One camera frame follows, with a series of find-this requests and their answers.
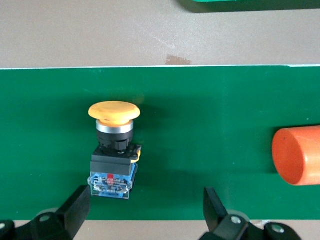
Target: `gray tabletop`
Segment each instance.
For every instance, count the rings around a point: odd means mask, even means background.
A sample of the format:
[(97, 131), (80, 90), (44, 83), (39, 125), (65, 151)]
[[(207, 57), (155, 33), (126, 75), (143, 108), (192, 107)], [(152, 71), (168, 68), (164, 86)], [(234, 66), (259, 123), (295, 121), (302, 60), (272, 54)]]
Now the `gray tabletop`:
[(194, 13), (180, 0), (2, 0), (0, 68), (320, 63), (320, 9)]
[[(28, 221), (15, 221), (16, 227)], [(267, 221), (252, 221), (263, 229)], [(314, 240), (319, 236), (318, 220), (277, 220), (293, 228), (303, 240)], [(80, 228), (75, 240), (197, 240), (208, 227), (205, 221), (104, 221), (87, 220)]]

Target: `yellow button cap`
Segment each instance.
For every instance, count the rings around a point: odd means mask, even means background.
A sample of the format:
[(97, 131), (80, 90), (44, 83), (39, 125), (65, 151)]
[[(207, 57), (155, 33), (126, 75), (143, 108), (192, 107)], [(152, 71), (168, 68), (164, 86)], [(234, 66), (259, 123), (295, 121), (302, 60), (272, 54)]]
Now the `yellow button cap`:
[(98, 119), (101, 124), (108, 127), (118, 127), (128, 124), (140, 116), (140, 109), (129, 102), (103, 101), (89, 108), (89, 115)]

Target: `green object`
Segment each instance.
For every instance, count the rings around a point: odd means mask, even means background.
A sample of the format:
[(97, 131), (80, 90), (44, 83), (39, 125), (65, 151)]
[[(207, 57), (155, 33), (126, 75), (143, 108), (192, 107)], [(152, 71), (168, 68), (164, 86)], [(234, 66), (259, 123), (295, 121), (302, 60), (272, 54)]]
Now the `green object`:
[(251, 219), (319, 219), (320, 186), (291, 186), (274, 133), (320, 124), (320, 67), (0, 70), (1, 219), (32, 219), (87, 184), (89, 107), (136, 104), (142, 144), (130, 200), (92, 198), (91, 220), (202, 220), (203, 188)]
[(177, 0), (192, 13), (319, 9), (319, 0)]
[(211, 3), (211, 2), (248, 1), (248, 0), (193, 0), (193, 1), (199, 2), (199, 3)]

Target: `orange cylinder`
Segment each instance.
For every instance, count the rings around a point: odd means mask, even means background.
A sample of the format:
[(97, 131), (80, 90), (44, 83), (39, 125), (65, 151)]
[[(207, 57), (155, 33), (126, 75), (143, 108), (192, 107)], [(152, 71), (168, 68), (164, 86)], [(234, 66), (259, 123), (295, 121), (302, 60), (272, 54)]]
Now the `orange cylinder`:
[(287, 183), (320, 184), (320, 126), (280, 129), (273, 137), (272, 157)]

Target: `screw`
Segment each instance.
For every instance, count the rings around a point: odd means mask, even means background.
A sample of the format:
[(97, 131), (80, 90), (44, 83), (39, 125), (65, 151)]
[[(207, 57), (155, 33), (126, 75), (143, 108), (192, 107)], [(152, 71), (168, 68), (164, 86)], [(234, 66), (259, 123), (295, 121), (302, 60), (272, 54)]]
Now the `screw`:
[(40, 222), (45, 222), (45, 221), (48, 221), (49, 219), (50, 219), (49, 215), (44, 215), (44, 216), (40, 217), (39, 221)]
[(241, 220), (237, 216), (232, 216), (231, 217), (231, 222), (233, 222), (234, 224), (240, 224)]
[(285, 232), (284, 228), (278, 224), (272, 224), (272, 230), (278, 234), (283, 234)]

